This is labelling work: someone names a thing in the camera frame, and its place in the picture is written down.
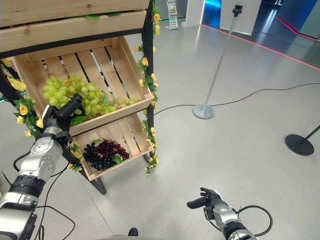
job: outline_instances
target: display rack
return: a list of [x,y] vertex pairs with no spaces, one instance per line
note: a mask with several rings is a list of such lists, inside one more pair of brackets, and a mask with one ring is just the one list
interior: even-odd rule
[[[80,173],[102,194],[106,193],[100,179],[103,174],[140,156],[148,160],[153,150],[137,115],[146,109],[148,125],[154,126],[154,107],[150,104],[153,96],[148,87],[139,86],[142,73],[123,37],[141,33],[143,55],[149,63],[147,74],[151,75],[152,7],[152,0],[92,0],[90,4],[83,0],[2,1],[0,58],[12,57],[19,78],[27,85],[28,95],[36,100],[38,116],[48,104],[42,97],[42,86],[50,75],[62,79],[75,74],[83,80],[89,79],[104,90],[109,99],[140,99],[70,128],[81,150],[88,142],[105,138],[119,142],[130,153],[129,159],[104,171],[97,171],[85,161],[82,163]],[[83,16],[88,14],[102,15],[91,22]],[[0,81],[0,91],[13,104],[21,96],[2,73]]]

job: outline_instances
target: black round base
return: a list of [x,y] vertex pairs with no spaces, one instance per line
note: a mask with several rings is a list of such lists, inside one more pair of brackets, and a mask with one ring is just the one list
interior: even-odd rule
[[285,137],[285,144],[296,154],[309,156],[314,153],[314,146],[308,140],[300,144],[305,138],[296,134],[290,134]]

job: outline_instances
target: black metal frame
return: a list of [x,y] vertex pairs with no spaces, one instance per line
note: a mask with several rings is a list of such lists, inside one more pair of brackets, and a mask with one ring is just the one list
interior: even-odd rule
[[[148,59],[148,67],[147,67],[147,75],[150,76],[154,71],[154,56],[153,56],[153,23],[152,23],[152,10],[153,10],[153,0],[150,0],[149,6],[146,9],[146,17],[144,20],[143,28],[136,28],[124,31],[116,31],[116,32],[108,32],[96,35],[89,35],[89,36],[82,36],[77,38],[65,39],[60,41],[48,42],[33,46],[22,47],[19,49],[13,49],[9,51],[0,52],[0,59],[8,58],[16,55],[31,53],[35,51],[40,51],[44,49],[51,49],[55,47],[61,47],[71,44],[83,43],[88,41],[94,40],[101,40],[105,38],[113,38],[119,37],[124,35],[131,35],[131,34],[142,34],[142,44],[143,44],[143,55]],[[10,86],[6,76],[0,71],[0,92],[8,99],[8,101],[15,105],[14,100],[18,100],[21,98],[20,95]],[[147,121],[150,127],[154,126],[154,107],[150,104],[147,108]],[[144,155],[145,160],[148,162],[148,155]],[[79,171],[80,174],[89,181],[85,171],[82,169]],[[100,177],[96,178],[95,180],[89,181],[102,195],[106,194],[107,191],[104,187],[104,184]]]

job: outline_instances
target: stand base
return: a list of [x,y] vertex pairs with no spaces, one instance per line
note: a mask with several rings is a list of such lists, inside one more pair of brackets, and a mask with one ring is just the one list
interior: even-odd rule
[[314,153],[315,149],[311,142],[305,140],[304,143],[300,144],[305,138],[296,134],[290,134],[285,137],[285,144],[296,154],[302,156],[309,156]]
[[194,115],[201,119],[210,119],[214,116],[214,109],[208,105],[196,105],[193,107],[192,111]]

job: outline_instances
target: cyan light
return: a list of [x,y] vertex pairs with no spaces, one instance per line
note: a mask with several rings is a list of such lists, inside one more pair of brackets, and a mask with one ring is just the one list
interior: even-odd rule
[[220,0],[205,0],[205,4],[211,5],[216,8],[221,8]]

